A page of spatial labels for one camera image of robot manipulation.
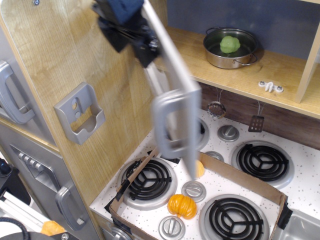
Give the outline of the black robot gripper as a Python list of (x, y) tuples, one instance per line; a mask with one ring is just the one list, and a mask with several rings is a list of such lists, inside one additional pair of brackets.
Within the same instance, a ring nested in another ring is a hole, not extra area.
[(160, 54), (160, 43), (142, 16), (144, 0), (96, 0), (92, 9), (98, 25), (117, 52), (133, 44), (135, 57), (143, 68)]

